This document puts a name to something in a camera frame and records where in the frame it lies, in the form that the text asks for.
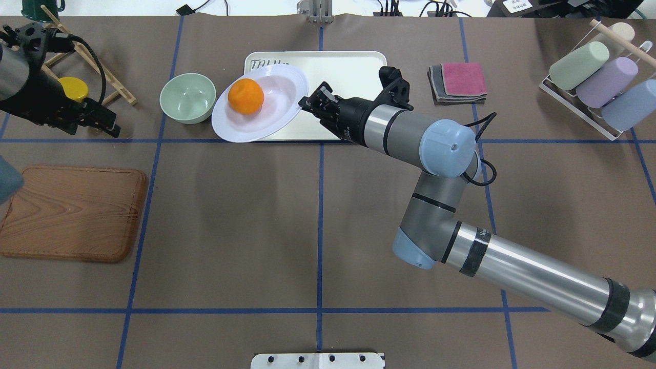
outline yellow lid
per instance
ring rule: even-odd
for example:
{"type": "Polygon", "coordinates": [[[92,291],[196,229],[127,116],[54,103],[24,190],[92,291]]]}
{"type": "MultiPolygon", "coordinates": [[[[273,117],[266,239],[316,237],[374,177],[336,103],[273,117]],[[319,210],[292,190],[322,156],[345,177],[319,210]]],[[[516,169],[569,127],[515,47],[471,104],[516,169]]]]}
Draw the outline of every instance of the yellow lid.
{"type": "Polygon", "coordinates": [[[75,77],[62,77],[59,83],[64,88],[66,97],[71,100],[82,102],[89,95],[89,86],[83,80],[75,77]]]}

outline light green bowl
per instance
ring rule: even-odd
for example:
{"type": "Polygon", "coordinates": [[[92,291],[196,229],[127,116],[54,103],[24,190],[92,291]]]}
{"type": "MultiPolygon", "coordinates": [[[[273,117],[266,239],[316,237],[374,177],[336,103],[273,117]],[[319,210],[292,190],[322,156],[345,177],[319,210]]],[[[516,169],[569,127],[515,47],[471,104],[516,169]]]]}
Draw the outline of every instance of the light green bowl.
{"type": "Polygon", "coordinates": [[[209,118],[215,102],[214,83],[198,73],[180,74],[164,85],[159,94],[159,106],[164,114],[184,124],[209,118]]]}

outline white mounting plate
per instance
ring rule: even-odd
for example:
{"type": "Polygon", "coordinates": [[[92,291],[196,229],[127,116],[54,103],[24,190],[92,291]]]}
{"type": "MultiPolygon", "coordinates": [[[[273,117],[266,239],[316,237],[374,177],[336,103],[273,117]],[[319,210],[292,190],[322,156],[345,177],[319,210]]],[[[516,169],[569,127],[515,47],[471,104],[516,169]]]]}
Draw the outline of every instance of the white mounting plate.
{"type": "Polygon", "coordinates": [[[578,102],[579,104],[583,104],[583,103],[579,100],[578,97],[572,97],[571,95],[568,95],[565,91],[562,91],[557,86],[555,86],[553,82],[551,82],[551,79],[549,77],[550,76],[546,76],[542,80],[542,82],[540,83],[540,89],[548,93],[551,97],[555,98],[561,104],[565,105],[574,114],[578,115],[581,119],[586,121],[587,124],[591,125],[602,135],[604,135],[605,138],[611,141],[615,141],[622,135],[622,133],[624,133],[624,131],[618,131],[612,128],[602,118],[595,117],[588,110],[581,110],[576,106],[574,106],[574,104],[570,100],[574,102],[578,102]]]}
{"type": "MultiPolygon", "coordinates": [[[[387,59],[378,51],[257,51],[246,57],[244,74],[271,65],[290,64],[305,73],[310,92],[323,81],[343,98],[374,100],[382,91],[378,77],[387,59]]],[[[299,112],[283,129],[262,141],[339,140],[308,112],[299,112]]]]}
{"type": "Polygon", "coordinates": [[[384,369],[384,368],[385,368],[384,353],[259,354],[259,355],[255,355],[255,357],[251,361],[251,369],[384,369]]]}

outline wooden cutting board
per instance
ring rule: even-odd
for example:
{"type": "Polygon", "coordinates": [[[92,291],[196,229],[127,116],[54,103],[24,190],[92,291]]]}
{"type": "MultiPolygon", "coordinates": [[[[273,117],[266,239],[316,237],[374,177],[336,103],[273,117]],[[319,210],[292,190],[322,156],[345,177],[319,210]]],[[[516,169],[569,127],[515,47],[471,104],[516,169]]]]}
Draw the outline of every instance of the wooden cutting board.
{"type": "Polygon", "coordinates": [[[33,165],[0,226],[0,255],[115,263],[130,253],[148,187],[135,169],[33,165]]]}

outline pink towel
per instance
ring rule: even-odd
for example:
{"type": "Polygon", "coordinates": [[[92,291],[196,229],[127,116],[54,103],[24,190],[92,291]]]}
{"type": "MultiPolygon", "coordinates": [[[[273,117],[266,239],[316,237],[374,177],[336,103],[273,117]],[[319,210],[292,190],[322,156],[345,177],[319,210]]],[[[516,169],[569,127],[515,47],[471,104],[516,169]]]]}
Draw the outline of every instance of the pink towel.
{"type": "Polygon", "coordinates": [[[481,96],[487,94],[483,69],[478,63],[442,64],[444,91],[451,96],[481,96]]]}

